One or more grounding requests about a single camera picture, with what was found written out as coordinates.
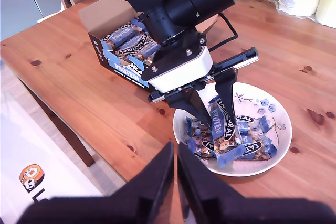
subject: screw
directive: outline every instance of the screw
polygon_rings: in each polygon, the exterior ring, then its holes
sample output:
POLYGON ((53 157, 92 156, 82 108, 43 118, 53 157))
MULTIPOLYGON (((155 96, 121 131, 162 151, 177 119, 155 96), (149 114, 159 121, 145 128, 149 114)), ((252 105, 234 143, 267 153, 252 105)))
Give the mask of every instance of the screw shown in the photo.
POLYGON ((193 52, 192 52, 190 49, 187 49, 187 50, 185 51, 185 53, 187 54, 187 56, 189 56, 189 55, 191 55, 193 52))
POLYGON ((153 66, 153 67, 152 67, 152 71, 153 71, 154 73, 156 73, 156 72, 158 71, 158 67, 157 67, 157 66, 153 66))

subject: white floor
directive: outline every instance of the white floor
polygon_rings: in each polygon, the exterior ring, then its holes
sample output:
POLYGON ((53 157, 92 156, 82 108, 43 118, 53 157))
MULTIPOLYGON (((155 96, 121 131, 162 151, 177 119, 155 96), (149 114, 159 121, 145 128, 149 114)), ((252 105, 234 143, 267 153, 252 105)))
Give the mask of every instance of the white floor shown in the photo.
POLYGON ((1 94, 6 91, 30 115, 39 127, 61 148, 71 161, 89 178, 105 196, 109 196, 125 184, 125 181, 86 143, 89 153, 96 161, 89 168, 72 149, 63 135, 58 131, 49 117, 40 108, 34 98, 11 72, 1 63, 1 94))

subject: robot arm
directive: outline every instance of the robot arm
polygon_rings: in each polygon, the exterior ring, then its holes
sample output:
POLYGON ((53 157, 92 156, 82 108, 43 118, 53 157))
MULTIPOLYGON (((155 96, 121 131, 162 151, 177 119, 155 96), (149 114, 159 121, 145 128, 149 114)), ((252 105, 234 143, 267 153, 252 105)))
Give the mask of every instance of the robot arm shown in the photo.
POLYGON ((151 37, 162 46, 155 54, 153 64, 141 76, 157 89, 149 100, 166 100, 171 108, 184 109, 211 127, 211 118, 197 90, 203 89, 206 82, 214 79, 216 91, 235 122, 232 85, 237 79, 237 72, 234 69, 257 61, 258 52, 252 48, 214 65, 205 35, 198 33, 195 28, 197 24, 219 13, 235 34, 221 44, 237 38, 237 33, 221 13, 234 5, 235 0, 126 1, 137 12, 142 12, 139 18, 151 37))

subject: cardboard box flap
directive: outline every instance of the cardboard box flap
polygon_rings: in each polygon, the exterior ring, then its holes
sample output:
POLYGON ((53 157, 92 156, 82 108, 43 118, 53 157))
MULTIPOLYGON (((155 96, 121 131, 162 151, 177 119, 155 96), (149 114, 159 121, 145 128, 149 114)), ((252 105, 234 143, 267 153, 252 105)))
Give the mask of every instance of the cardboard box flap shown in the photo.
POLYGON ((135 16, 135 10, 124 0, 98 0, 79 11, 82 23, 97 38, 115 31, 135 16))
POLYGON ((216 18, 218 17, 218 14, 212 16, 211 18, 208 18, 207 20, 203 21, 202 23, 199 23, 196 26, 197 31, 200 33, 207 33, 210 28, 216 23, 216 18))

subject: table leg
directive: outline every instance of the table leg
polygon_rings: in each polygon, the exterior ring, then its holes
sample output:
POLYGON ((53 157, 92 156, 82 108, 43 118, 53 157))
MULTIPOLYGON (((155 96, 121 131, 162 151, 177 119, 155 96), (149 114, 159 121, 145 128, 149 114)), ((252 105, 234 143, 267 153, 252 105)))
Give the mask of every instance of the table leg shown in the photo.
POLYGON ((90 167, 95 160, 92 158, 88 150, 84 147, 78 136, 70 129, 44 102, 32 92, 32 90, 23 83, 29 93, 37 101, 40 107, 44 110, 47 116, 54 123, 56 128, 61 132, 64 138, 68 141, 71 147, 75 150, 78 156, 83 160, 87 167, 90 167))

